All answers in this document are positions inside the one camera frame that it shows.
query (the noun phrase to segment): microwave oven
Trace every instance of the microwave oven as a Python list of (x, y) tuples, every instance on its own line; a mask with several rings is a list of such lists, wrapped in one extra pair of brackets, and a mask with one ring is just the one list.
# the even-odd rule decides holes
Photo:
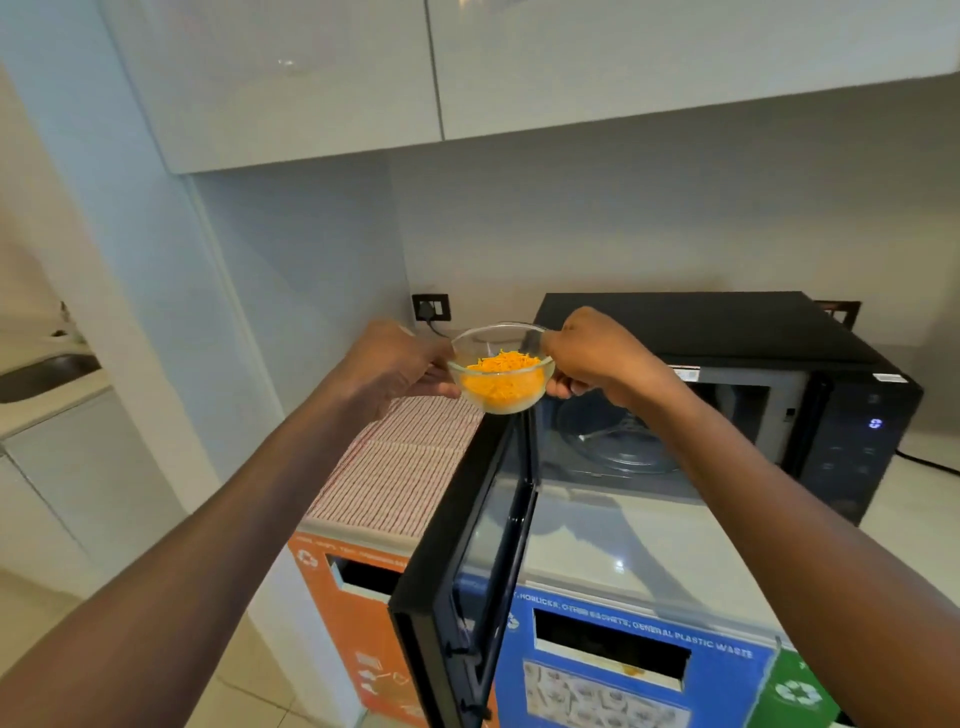
[[(859, 524), (923, 395), (912, 378), (800, 292), (547, 294), (535, 321), (561, 328), (583, 305)], [(699, 501), (656, 435), (600, 392), (485, 416), (389, 605), (434, 728), (479, 728), (488, 714), (544, 483)]]

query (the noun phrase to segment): open microwave door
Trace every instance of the open microwave door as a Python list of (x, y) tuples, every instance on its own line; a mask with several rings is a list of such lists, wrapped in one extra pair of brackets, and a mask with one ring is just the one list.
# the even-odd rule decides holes
[(390, 599), (431, 728), (479, 728), (537, 500), (536, 417), (487, 415)]

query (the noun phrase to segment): striped cloth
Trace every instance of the striped cloth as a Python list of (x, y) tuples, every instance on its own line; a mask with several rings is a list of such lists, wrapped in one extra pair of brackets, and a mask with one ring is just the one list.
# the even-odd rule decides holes
[(398, 400), (350, 444), (308, 519), (419, 538), (483, 413), (462, 400)]

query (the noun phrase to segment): left hand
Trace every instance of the left hand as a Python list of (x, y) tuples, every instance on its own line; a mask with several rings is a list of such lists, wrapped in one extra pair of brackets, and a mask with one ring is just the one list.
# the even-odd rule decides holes
[(397, 397), (460, 397), (446, 370), (452, 358), (449, 339), (415, 336), (396, 321), (372, 321), (331, 375), (370, 391), (379, 419)]

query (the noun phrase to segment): white cabinet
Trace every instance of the white cabinet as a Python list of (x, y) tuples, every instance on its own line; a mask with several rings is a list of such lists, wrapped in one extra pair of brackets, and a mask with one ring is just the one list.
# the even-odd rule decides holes
[(101, 577), (16, 468), (0, 455), (0, 569), (47, 589), (90, 596)]
[(185, 515), (112, 390), (3, 445), (106, 578)]
[(957, 0), (428, 0), (448, 139), (956, 70)]
[(423, 0), (103, 0), (176, 173), (439, 141)]

